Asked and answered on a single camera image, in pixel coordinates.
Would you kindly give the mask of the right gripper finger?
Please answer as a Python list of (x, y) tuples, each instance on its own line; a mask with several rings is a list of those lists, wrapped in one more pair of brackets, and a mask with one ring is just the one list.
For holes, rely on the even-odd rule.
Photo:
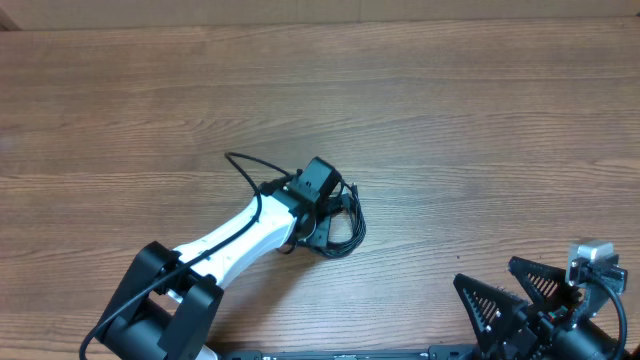
[(565, 282), (564, 269), (514, 256), (508, 270), (534, 304), (575, 303), (575, 287)]
[(481, 355), (503, 355), (526, 320), (526, 301), (462, 273), (453, 285), (471, 321)]

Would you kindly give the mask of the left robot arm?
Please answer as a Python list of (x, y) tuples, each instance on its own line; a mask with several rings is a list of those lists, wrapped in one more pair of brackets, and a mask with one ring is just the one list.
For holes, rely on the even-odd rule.
[(121, 359), (214, 359), (206, 346), (225, 288), (262, 255), (284, 245), (326, 245), (321, 228), (346, 184), (319, 157), (293, 174), (252, 187), (249, 205), (213, 232), (169, 249), (141, 249), (96, 326), (98, 340)]

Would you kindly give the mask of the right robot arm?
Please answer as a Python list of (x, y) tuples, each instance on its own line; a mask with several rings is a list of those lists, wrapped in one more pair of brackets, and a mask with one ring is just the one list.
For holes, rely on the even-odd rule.
[(527, 300), (458, 274), (453, 285), (476, 336), (473, 359), (629, 359), (619, 257), (577, 258), (567, 269), (513, 257)]

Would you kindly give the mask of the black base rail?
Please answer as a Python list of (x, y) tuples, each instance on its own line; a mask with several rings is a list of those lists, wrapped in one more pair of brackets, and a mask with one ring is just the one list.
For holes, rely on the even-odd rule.
[(221, 360), (472, 360), (474, 345), (433, 345), (426, 349), (220, 353)]

